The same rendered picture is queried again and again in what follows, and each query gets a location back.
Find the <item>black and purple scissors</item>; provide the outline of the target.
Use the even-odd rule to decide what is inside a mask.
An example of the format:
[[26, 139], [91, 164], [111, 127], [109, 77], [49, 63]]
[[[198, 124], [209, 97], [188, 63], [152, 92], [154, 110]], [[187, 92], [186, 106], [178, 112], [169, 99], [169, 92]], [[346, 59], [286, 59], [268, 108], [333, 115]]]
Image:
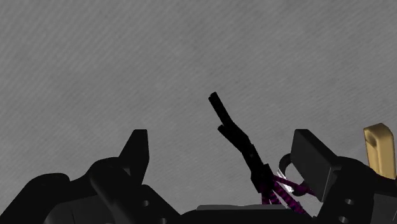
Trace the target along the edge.
[[289, 184], [296, 190], [307, 191], [306, 188], [298, 186], [294, 182], [280, 178], [274, 175], [270, 166], [264, 164], [251, 143], [247, 134], [245, 134], [235, 122], [231, 119], [225, 109], [221, 99], [216, 92], [208, 97], [211, 106], [215, 110], [221, 121], [218, 131], [242, 154], [249, 170], [251, 171], [251, 182], [256, 191], [261, 195], [261, 203], [264, 205], [279, 205], [280, 200], [285, 201], [288, 207], [299, 214], [308, 215], [307, 211], [296, 201], [283, 187], [281, 183]]

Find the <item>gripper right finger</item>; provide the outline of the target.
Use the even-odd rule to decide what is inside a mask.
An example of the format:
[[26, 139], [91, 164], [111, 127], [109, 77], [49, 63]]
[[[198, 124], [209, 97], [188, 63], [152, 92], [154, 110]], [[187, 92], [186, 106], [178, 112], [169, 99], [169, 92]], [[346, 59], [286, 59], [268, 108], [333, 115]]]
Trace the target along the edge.
[[294, 131], [290, 158], [323, 203], [315, 224], [397, 224], [395, 180], [337, 156], [307, 129]]

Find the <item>gold rounded object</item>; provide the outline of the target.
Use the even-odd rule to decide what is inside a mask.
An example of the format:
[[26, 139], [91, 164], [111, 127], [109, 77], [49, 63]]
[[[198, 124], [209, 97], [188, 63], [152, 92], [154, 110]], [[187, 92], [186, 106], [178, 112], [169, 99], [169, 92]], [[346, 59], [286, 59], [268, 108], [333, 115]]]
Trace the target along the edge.
[[363, 129], [367, 152], [368, 166], [377, 174], [395, 179], [396, 159], [394, 136], [390, 128], [377, 123]]

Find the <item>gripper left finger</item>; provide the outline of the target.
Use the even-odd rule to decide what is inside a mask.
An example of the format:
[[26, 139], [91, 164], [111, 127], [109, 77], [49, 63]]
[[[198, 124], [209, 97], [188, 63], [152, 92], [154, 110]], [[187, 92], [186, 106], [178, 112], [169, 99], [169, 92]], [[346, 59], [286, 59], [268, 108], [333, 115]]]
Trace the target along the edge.
[[180, 224], [181, 215], [143, 184], [148, 132], [132, 132], [122, 152], [94, 162], [82, 177], [31, 179], [0, 214], [0, 224]]

